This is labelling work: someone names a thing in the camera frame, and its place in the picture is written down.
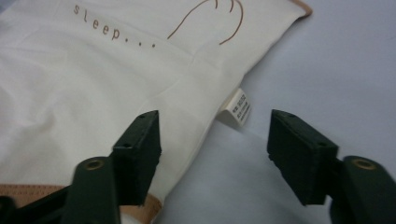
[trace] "care label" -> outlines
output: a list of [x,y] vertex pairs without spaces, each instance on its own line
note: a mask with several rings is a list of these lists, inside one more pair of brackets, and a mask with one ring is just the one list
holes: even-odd
[[250,102],[248,101],[247,95],[241,89],[236,90],[233,96],[220,110],[220,114],[226,113],[231,115],[239,126],[245,124],[249,112]]

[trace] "gray surface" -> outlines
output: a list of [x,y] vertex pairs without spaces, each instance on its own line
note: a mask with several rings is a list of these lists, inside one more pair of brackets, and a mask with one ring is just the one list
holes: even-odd
[[396,177],[396,2],[306,0],[296,22],[242,84],[252,103],[243,129],[215,122],[156,223],[330,222],[326,206],[299,205],[267,159],[271,109],[332,139],[339,159],[359,155]]

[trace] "white fabric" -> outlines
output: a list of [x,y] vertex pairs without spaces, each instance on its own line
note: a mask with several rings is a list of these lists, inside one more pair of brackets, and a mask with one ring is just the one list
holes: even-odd
[[150,192],[163,201],[223,101],[304,15],[287,0],[201,3],[19,0],[0,14],[0,182],[67,185],[159,110]]

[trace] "embroidered letter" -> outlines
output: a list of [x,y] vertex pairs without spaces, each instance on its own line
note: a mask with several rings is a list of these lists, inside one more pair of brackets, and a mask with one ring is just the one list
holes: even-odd
[[87,22],[87,9],[85,9],[84,21]]
[[119,36],[120,36],[120,31],[117,29],[114,29],[113,38],[111,38],[111,40],[118,39]]
[[99,21],[98,20],[94,20],[93,21],[93,29],[97,29],[99,25]]
[[108,26],[105,25],[105,27],[103,27],[103,34],[107,35],[107,33],[108,33]]
[[76,15],[78,14],[78,11],[79,11],[79,6],[76,5],[75,10],[74,10],[74,12],[75,12]]

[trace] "brown stitched edge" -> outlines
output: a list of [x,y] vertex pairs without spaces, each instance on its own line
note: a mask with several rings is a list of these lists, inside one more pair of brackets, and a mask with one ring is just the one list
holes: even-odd
[[[62,188],[53,185],[0,185],[0,196],[12,197],[18,207],[23,207]],[[144,206],[121,206],[120,210],[143,224],[149,224],[162,208],[160,200],[149,194]]]
[[306,3],[300,1],[300,0],[291,0],[292,3],[296,4],[297,6],[301,7],[303,10],[305,10],[305,15],[303,15],[301,18],[308,17],[312,14],[313,10],[312,8],[307,5]]

